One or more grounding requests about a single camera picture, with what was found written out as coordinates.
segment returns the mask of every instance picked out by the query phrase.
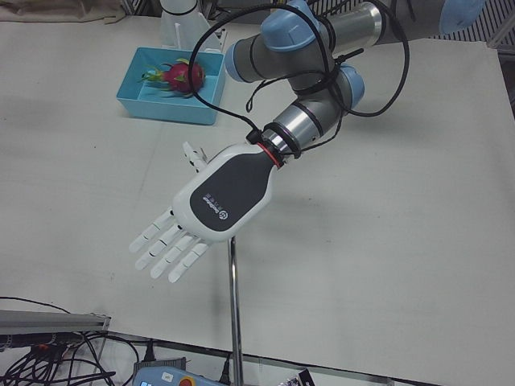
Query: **blue tray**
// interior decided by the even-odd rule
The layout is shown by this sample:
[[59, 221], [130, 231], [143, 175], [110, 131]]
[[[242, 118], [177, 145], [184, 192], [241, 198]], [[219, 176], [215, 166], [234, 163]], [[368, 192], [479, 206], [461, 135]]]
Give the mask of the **blue tray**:
[[[168, 48], [139, 47], [116, 98], [135, 117], [212, 125], [216, 110], [209, 108], [194, 96], [185, 98], [179, 92], [160, 90], [159, 82], [142, 81], [142, 74], [152, 67], [167, 70], [163, 63], [174, 64], [179, 58], [189, 59], [191, 51]], [[225, 85], [224, 54], [199, 52], [196, 62], [205, 71], [204, 85], [199, 95], [218, 106]]]

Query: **metal rod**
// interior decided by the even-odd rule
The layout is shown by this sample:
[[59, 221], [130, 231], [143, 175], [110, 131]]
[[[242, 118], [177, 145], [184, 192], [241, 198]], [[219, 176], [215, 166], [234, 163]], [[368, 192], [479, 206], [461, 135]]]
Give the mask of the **metal rod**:
[[238, 296], [238, 270], [236, 262], [236, 237], [228, 242], [229, 283], [231, 287], [231, 322], [233, 327], [233, 373], [235, 386], [243, 386], [243, 355], [241, 353], [240, 298]]
[[[107, 338], [102, 339], [102, 345], [100, 346], [100, 351], [98, 352], [98, 356], [97, 356], [99, 361], [100, 361], [100, 358], [102, 357], [102, 353], [104, 352], [106, 340], [107, 340]], [[97, 366], [95, 366], [95, 369], [93, 370], [93, 374], [97, 374]], [[92, 380], [91, 382], [89, 382], [89, 386], [93, 386], [93, 382], [95, 382], [95, 381]]]
[[501, 41], [508, 36], [509, 32], [515, 27], [515, 10], [506, 17], [504, 22], [501, 24], [495, 34], [490, 37], [487, 42], [489, 48], [498, 48], [501, 45]]

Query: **black plug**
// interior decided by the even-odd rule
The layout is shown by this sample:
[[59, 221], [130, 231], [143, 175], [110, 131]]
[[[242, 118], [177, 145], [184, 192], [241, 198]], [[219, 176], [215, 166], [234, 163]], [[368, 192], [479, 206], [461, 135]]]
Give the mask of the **black plug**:
[[143, 358], [143, 362], [154, 362], [154, 361], [155, 361], [154, 340], [151, 339], [146, 343], [146, 351], [145, 351], [145, 357]]
[[225, 359], [224, 363], [224, 370], [222, 371], [222, 375], [220, 377], [220, 380], [218, 381], [221, 384], [231, 384], [231, 380], [229, 379], [229, 359], [231, 358], [231, 353], [227, 355], [227, 358]]

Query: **dragon fruit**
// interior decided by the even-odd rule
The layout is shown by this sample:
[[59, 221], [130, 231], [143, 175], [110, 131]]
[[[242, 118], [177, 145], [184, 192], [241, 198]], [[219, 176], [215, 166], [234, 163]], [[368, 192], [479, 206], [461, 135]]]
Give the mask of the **dragon fruit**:
[[[184, 58], [179, 58], [176, 61], [178, 62], [177, 64], [163, 64], [170, 68], [167, 71], [161, 71], [158, 68], [154, 68], [153, 70], [145, 72], [142, 75], [142, 80], [167, 83], [167, 87], [165, 88], [167, 91], [181, 92], [185, 97], [189, 97], [192, 94], [192, 90], [187, 79], [187, 69], [190, 62]], [[204, 79], [204, 69], [195, 62], [193, 64], [192, 72], [192, 83], [195, 91], [199, 91], [204, 84]]]

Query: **white table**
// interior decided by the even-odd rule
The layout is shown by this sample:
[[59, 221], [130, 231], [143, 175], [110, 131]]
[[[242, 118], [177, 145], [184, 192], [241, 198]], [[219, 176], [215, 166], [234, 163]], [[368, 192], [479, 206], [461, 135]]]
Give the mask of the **white table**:
[[[193, 176], [182, 142], [213, 156], [249, 130], [220, 114], [195, 126], [125, 112], [117, 89], [158, 31], [156, 18], [0, 23], [0, 294], [227, 350], [225, 244], [176, 285], [136, 271], [127, 251]], [[282, 169], [273, 202], [239, 235], [243, 349], [446, 386], [511, 384], [515, 126], [496, 52], [411, 47], [388, 113], [345, 118], [333, 143]], [[370, 111], [394, 91], [402, 51], [375, 47], [352, 64]], [[253, 87], [227, 80], [222, 106], [243, 113]], [[292, 100], [287, 84], [270, 86], [251, 117], [263, 126]]]

